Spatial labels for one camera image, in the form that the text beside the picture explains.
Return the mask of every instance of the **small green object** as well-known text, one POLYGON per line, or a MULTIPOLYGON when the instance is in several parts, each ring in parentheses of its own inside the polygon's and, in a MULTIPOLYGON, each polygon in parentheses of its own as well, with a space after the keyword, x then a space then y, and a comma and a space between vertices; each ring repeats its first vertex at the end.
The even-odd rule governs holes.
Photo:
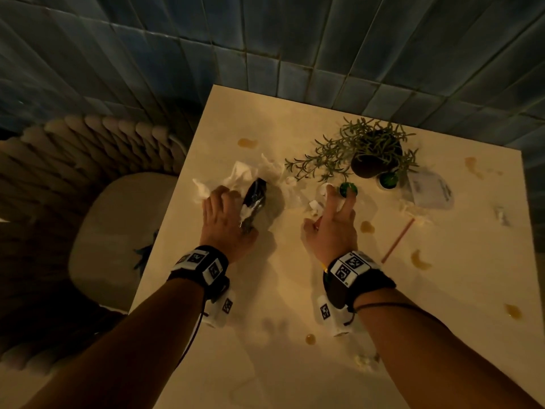
POLYGON ((354 185, 352 182, 343 182, 339 186, 339 193, 341 194, 343 198, 346 198, 346 191, 348 191, 349 187, 352 190, 352 192, 355 192, 356 195, 358 194, 358 188, 356 187, 356 185, 354 185))
POLYGON ((386 189, 394 189, 399 181, 395 172, 384 172, 378 176, 378 181, 386 189))

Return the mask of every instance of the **hand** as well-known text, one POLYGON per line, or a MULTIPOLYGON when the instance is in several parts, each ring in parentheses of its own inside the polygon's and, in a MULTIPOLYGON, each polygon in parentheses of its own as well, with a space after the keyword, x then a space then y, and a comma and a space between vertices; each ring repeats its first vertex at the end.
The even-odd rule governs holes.
POLYGON ((328 267, 334 259, 358 249, 358 233, 354 228, 355 192, 348 189, 344 205, 337 212, 338 202, 342 197, 332 185, 328 185, 326 189, 328 199, 319 228, 314 221, 305 218, 303 230, 316 258, 328 267))
POLYGON ((242 197, 237 191, 218 186, 203 200, 203 229, 200 245, 211 245, 225 254, 229 263, 240 260, 257 239, 255 228, 244 234, 240 228, 242 197))

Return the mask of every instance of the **left hand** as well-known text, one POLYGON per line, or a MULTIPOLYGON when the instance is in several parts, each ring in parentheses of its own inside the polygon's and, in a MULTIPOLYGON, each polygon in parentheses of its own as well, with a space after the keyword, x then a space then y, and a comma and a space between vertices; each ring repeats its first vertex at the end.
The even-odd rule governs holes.
POLYGON ((203 229, 200 245, 211 245, 225 254, 229 263, 240 260, 252 249, 259 233, 244 234, 240 227, 242 197, 237 191, 218 186, 203 200, 203 229))

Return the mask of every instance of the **brown spill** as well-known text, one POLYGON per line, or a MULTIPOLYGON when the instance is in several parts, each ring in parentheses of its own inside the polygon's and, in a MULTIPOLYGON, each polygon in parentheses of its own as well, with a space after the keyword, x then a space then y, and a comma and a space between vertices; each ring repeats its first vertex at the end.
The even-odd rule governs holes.
POLYGON ((257 141, 252 141, 250 139, 242 138, 238 141, 238 146, 241 148, 254 149, 257 146, 257 141))
POLYGON ((307 337, 305 337, 305 342, 310 346, 316 344, 316 336, 313 334, 308 334, 307 337))
POLYGON ((481 172, 477 170, 477 158, 474 156, 468 156, 466 158, 466 167, 469 172, 473 173, 477 178, 484 179, 481 172))
POLYGON ((374 227, 369 221, 362 222, 360 230, 364 234, 374 234, 374 227))
POLYGON ((515 320, 520 320, 522 318, 521 309, 515 305, 505 304, 505 311, 507 312, 509 316, 513 317, 515 320))
POLYGON ((431 264, 420 260, 420 250, 416 250, 414 253, 412 253, 410 260, 412 261, 412 265, 420 270, 427 270, 432 267, 431 264))

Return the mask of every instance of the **potted plant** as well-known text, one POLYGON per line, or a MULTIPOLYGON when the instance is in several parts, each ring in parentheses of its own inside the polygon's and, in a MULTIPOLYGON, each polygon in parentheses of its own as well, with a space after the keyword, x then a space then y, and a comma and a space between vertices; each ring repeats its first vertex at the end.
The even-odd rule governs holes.
POLYGON ((401 125, 388 123, 386 127, 379 121, 367 122, 364 118, 355 123, 347 122, 340 128, 338 139, 316 140, 316 155, 305 155, 305 159, 286 159, 286 168, 296 170, 295 178, 316 178, 327 181, 334 174, 341 174, 347 180, 352 171, 361 178, 372 178, 382 172, 395 173, 396 177, 412 167, 417 167, 416 150, 403 152, 402 142, 414 133, 406 133, 401 125))

